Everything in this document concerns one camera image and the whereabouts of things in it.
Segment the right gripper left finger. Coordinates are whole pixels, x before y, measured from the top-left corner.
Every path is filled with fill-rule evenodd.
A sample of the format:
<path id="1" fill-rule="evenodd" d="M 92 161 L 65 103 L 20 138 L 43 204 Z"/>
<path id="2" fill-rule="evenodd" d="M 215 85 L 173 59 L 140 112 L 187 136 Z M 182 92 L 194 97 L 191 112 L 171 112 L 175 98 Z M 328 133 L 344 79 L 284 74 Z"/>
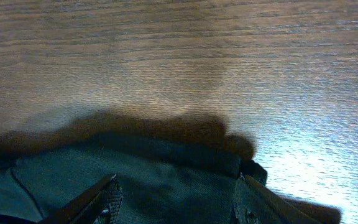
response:
<path id="1" fill-rule="evenodd" d="M 109 174 L 39 224 L 116 224 L 122 200 L 122 187 Z"/>

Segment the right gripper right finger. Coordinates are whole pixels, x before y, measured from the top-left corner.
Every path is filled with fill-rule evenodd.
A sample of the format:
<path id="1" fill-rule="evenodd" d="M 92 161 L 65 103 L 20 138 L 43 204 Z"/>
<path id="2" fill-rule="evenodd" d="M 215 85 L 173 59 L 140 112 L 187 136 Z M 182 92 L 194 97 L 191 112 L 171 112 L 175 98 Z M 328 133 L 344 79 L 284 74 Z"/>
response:
<path id="1" fill-rule="evenodd" d="M 256 181 L 241 174 L 232 206 L 233 224 L 320 224 Z"/>

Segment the black t-shirt with logo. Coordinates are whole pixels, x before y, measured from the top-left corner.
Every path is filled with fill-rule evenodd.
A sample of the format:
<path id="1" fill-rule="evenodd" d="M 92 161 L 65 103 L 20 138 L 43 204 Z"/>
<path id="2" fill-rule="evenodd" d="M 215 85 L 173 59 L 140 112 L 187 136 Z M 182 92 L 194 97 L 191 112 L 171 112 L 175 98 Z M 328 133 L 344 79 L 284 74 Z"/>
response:
<path id="1" fill-rule="evenodd" d="M 106 133 L 47 152 L 0 157 L 0 223 L 36 223 L 112 175 L 115 223 L 263 223 L 247 175 L 265 183 L 240 136 L 172 141 Z"/>

